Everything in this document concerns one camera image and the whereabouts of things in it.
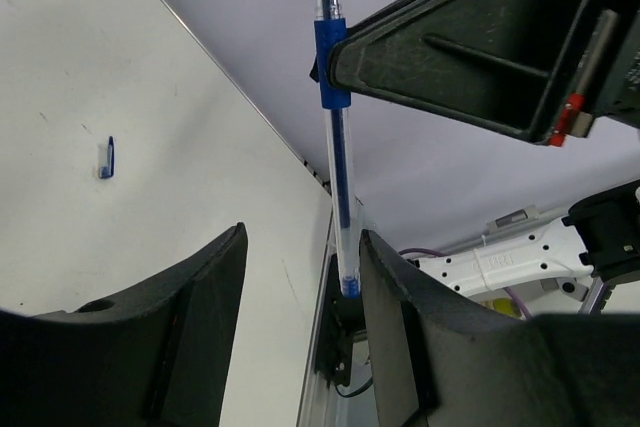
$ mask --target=table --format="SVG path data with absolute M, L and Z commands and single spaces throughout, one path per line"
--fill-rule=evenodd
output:
M 243 221 L 221 425 L 295 425 L 326 192 L 160 0 L 0 0 L 0 58 L 0 306 L 72 311 Z

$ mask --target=purple cable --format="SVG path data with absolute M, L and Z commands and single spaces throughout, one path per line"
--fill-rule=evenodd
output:
M 530 319 L 531 317 L 533 317 L 531 315 L 531 312 L 529 312 L 529 309 L 527 309 L 524 301 L 518 296 L 518 294 L 515 293 L 515 291 L 511 287 L 505 287 L 503 290 L 509 297 L 511 297 L 511 300 L 513 300 L 514 304 L 518 306 L 525 319 Z
M 408 249 L 401 250 L 398 253 L 402 256 L 408 255 L 408 254 L 424 254 L 424 255 L 431 255 L 433 257 L 445 257 L 445 254 L 443 254 L 442 252 L 438 252 L 437 250 L 432 250 L 432 249 L 423 249 L 422 247 L 411 247 Z M 513 302 L 518 306 L 518 308 L 520 309 L 520 312 L 522 312 L 522 315 L 524 316 L 525 319 L 530 319 L 533 317 L 531 315 L 531 312 L 529 312 L 529 309 L 527 308 L 524 301 L 518 296 L 518 294 L 515 293 L 515 291 L 511 287 L 505 287 L 503 290 L 507 293 L 509 297 L 511 297 L 511 300 L 513 300 Z
M 431 255 L 433 257 L 444 257 L 445 254 L 442 252 L 438 252 L 437 250 L 431 249 L 423 249 L 422 247 L 411 247 L 409 249 L 404 249 L 398 252 L 400 255 L 408 255 L 408 254 L 424 254 Z

